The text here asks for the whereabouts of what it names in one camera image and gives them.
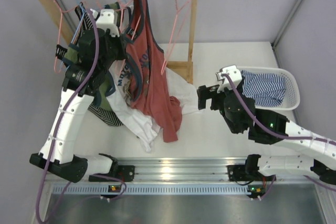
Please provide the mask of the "red tank top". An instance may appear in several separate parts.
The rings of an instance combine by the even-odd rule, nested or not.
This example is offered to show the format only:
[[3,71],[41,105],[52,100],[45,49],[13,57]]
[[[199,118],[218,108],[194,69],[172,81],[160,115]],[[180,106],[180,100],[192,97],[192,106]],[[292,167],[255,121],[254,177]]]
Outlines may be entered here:
[[132,73],[131,107],[151,116],[163,130],[166,143],[178,140],[182,123],[179,100],[169,94],[167,77],[161,72],[164,51],[152,33],[148,0],[133,0],[133,12],[124,40],[126,65]]

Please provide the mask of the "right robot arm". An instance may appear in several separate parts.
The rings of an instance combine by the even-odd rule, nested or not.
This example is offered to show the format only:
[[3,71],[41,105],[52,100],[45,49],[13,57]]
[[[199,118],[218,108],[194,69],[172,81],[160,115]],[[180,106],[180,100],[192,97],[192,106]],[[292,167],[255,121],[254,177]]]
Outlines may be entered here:
[[270,179],[275,175],[297,175],[317,178],[335,185],[335,141],[315,134],[286,116],[272,110],[255,108],[254,101],[240,92],[219,86],[200,86],[197,89],[198,108],[206,108],[211,101],[211,110],[218,111],[233,134],[248,132],[248,139],[258,144],[292,149],[293,156],[267,156],[250,154],[243,171],[238,174],[231,168],[232,179],[258,180],[261,176]]

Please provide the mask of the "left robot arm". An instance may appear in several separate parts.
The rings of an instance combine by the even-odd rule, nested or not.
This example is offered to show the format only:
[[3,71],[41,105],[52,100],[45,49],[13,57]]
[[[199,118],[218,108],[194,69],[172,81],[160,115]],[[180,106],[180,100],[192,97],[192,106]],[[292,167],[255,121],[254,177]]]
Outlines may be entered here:
[[66,63],[61,100],[49,136],[29,162],[72,183],[85,176],[114,180],[119,173],[116,158],[102,153],[80,157],[74,154],[74,146],[84,115],[96,101],[109,68],[126,56],[125,46],[110,29],[92,28],[82,33],[75,49],[75,59]]

